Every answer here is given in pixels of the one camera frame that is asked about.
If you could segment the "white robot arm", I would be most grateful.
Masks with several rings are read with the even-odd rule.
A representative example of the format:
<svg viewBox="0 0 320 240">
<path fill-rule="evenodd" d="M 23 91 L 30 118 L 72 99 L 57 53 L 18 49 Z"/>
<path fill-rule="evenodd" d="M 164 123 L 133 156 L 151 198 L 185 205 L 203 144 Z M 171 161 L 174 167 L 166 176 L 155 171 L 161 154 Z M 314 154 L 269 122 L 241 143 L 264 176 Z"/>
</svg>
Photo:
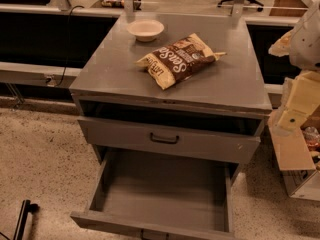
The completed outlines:
<svg viewBox="0 0 320 240">
<path fill-rule="evenodd" d="M 281 105 L 274 129 L 289 135 L 300 128 L 320 104 L 320 4 L 314 2 L 292 30 L 284 34 L 268 52 L 288 55 L 290 64 L 301 72 L 283 85 Z"/>
</svg>

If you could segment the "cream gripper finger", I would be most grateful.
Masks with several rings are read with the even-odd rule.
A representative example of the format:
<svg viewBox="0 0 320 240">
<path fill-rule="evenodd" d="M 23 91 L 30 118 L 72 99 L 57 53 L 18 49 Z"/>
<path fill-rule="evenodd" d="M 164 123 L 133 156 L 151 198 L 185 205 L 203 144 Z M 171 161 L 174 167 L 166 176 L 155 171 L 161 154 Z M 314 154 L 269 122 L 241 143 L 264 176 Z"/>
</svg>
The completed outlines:
<svg viewBox="0 0 320 240">
<path fill-rule="evenodd" d="M 294 131 L 300 128 L 307 120 L 308 115 L 299 111 L 284 109 L 279 116 L 277 126 L 285 131 Z"/>
</svg>

